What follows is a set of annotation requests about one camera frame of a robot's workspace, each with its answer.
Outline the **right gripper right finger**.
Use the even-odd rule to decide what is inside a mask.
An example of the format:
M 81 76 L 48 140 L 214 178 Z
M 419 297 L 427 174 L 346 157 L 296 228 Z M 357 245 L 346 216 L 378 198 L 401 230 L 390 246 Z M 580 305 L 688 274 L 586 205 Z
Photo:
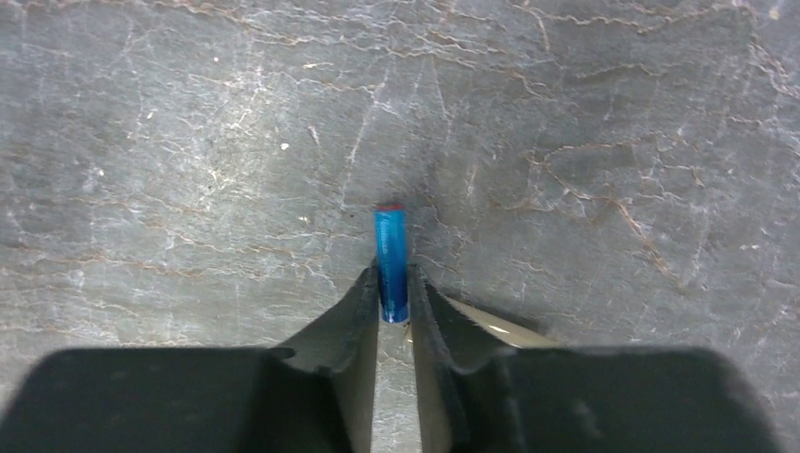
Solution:
M 408 269 L 425 452 L 777 452 L 740 371 L 705 348 L 504 343 Z

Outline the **beige battery cover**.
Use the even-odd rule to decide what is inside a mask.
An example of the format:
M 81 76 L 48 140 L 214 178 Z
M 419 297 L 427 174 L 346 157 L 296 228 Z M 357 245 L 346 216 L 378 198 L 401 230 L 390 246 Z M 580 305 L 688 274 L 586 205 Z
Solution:
M 468 346 L 495 347 L 500 344 L 516 348 L 557 347 L 558 342 L 521 322 L 503 318 L 449 295 L 443 298 L 452 307 L 439 323 L 440 334 L 447 347 L 466 349 Z

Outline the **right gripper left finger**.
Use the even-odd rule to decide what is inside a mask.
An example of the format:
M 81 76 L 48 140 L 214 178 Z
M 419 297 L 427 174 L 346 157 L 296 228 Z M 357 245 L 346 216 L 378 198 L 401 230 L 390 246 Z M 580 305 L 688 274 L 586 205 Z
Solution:
M 271 347 L 74 348 L 25 377 L 5 452 L 367 452 L 378 283 L 366 268 Z

